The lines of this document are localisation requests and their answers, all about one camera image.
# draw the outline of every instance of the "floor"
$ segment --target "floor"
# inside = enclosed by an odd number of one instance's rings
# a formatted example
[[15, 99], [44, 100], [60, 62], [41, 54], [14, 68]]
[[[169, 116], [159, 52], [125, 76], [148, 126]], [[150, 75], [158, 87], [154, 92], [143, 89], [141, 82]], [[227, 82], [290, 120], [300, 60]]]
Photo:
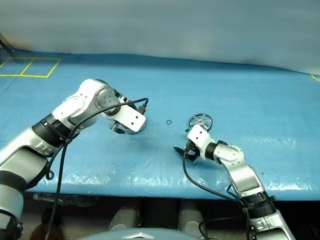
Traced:
[[[59, 213], [62, 217], [62, 231], [66, 240], [75, 240], [95, 233], [107, 231], [108, 226], [117, 210], [131, 202], [129, 197], [100, 197], [99, 201], [91, 207], [61, 206]], [[148, 198], [143, 201], [143, 227], [178, 229], [178, 204], [179, 199]], [[206, 208], [207, 203], [202, 202], [199, 208]], [[38, 201], [30, 196], [24, 197], [24, 210], [22, 222], [24, 234], [21, 240], [29, 240], [32, 231], [41, 223], [42, 213], [51, 208], [49, 201]], [[209, 210], [203, 216], [212, 215]], [[209, 230], [209, 236], [221, 240], [245, 240], [243, 229], [238, 223], [231, 223], [229, 228], [222, 227]]]
[[[142, 227], [178, 229], [179, 199], [142, 199]], [[106, 231], [117, 210], [135, 200], [136, 198], [130, 197], [100, 197], [96, 204], [90, 207], [61, 206], [59, 213], [65, 240], [75, 240]], [[239, 213], [236, 207], [227, 201], [197, 200], [196, 203], [205, 220], [234, 216]], [[286, 219], [296, 240], [320, 240], [319, 202], [286, 201], [276, 202], [275, 205]], [[41, 223], [43, 211], [51, 206], [51, 202], [34, 200], [31, 195], [24, 197], [21, 218], [24, 235], [21, 240], [29, 240], [32, 231]], [[219, 240], [246, 240], [245, 225], [242, 221], [217, 222], [207, 227], [210, 237]]]

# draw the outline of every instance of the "gray cylinder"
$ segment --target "gray cylinder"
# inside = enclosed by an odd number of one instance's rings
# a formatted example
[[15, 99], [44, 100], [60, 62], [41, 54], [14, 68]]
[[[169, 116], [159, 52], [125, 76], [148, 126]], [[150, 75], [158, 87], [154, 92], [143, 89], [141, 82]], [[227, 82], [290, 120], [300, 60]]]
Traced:
[[19, 220], [24, 207], [22, 194], [12, 187], [0, 184], [0, 196], [0, 210], [11, 213]]
[[255, 236], [256, 240], [288, 240], [285, 232], [280, 228], [258, 233]]
[[121, 207], [114, 215], [108, 230], [132, 229], [140, 225], [140, 211], [138, 205]]
[[[181, 200], [179, 206], [178, 230], [197, 238], [202, 238], [199, 231], [199, 224], [204, 220], [197, 205], [192, 200]], [[202, 225], [202, 230], [207, 233], [206, 226]]]

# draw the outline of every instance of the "yellow tape square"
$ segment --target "yellow tape square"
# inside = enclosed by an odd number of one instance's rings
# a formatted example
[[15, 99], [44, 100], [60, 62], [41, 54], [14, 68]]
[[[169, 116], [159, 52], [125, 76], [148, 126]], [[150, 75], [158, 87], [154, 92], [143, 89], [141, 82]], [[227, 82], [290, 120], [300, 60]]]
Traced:
[[317, 76], [315, 76], [314, 74], [310, 74], [311, 75], [311, 77], [314, 79], [314, 80], [316, 80], [316, 81], [320, 81], [320, 76], [319, 77], [317, 77]]
[[[61, 61], [61, 58], [54, 58], [54, 57], [8, 57], [1, 65], [0, 69], [7, 64], [12, 59], [21, 59], [21, 60], [30, 60], [30, 62], [26, 65], [26, 67], [19, 73], [19, 74], [0, 74], [0, 77], [29, 77], [29, 78], [48, 78], [52, 72], [56, 69], [58, 64]], [[35, 60], [55, 60], [56, 63], [50, 69], [50, 71], [46, 75], [37, 75], [37, 74], [25, 74], [28, 68], [32, 65]]]

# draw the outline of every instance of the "yellow tape line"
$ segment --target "yellow tape line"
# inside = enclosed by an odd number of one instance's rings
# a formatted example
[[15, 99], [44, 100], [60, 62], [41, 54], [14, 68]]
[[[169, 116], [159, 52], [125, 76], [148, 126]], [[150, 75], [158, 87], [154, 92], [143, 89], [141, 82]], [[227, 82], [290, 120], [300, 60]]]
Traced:
[[30, 65], [34, 62], [34, 60], [35, 60], [35, 58], [32, 58], [32, 60], [28, 63], [28, 65], [22, 70], [20, 75], [23, 75], [25, 73], [25, 71], [27, 71], [28, 67], [30, 67]]
[[53, 66], [53, 68], [50, 70], [50, 72], [46, 75], [46, 77], [48, 78], [52, 72], [56, 69], [56, 67], [58, 66], [58, 64], [60, 63], [61, 58], [56, 62], [56, 64]]
[[[29, 78], [48, 78], [52, 72], [56, 69], [56, 67], [58, 66], [58, 64], [61, 61], [61, 58], [54, 58], [54, 57], [31, 57], [31, 56], [15, 56], [15, 57], [8, 57], [1, 65], [0, 68], [2, 68], [10, 59], [31, 59], [31, 61], [27, 64], [27, 66], [25, 66], [25, 68], [22, 70], [22, 72], [20, 74], [0, 74], [0, 77], [29, 77]], [[41, 60], [56, 60], [56, 64], [51, 68], [51, 70], [49, 71], [49, 73], [47, 75], [30, 75], [30, 74], [24, 74], [27, 69], [31, 66], [31, 64], [37, 60], [37, 59], [41, 59]]]
[[317, 78], [314, 74], [310, 74], [311, 75], [311, 77], [314, 79], [314, 80], [316, 80], [316, 81], [320, 81], [320, 78]]

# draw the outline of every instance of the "cable connector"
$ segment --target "cable connector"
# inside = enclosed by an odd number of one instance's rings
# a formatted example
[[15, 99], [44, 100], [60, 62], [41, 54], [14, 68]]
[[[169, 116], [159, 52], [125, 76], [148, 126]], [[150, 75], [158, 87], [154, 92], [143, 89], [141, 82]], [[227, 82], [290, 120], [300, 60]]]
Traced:
[[140, 113], [142, 115], [145, 114], [146, 110], [147, 110], [147, 104], [146, 103], [141, 104], [137, 109], [138, 113]]
[[115, 121], [114, 124], [109, 125], [109, 129], [116, 132], [117, 134], [125, 134], [126, 132], [119, 128], [120, 123], [118, 121]]
[[73, 139], [66, 139], [66, 140], [65, 140], [65, 143], [66, 143], [66, 144], [70, 144], [70, 143], [72, 143], [72, 140], [73, 140]]
[[195, 152], [195, 150], [196, 150], [195, 147], [196, 147], [196, 145], [194, 144], [194, 142], [192, 142], [191, 140], [189, 140], [189, 141], [186, 143], [184, 149], [185, 149], [185, 151], [186, 151], [187, 153], [190, 152], [190, 151], [194, 151], [194, 152]]

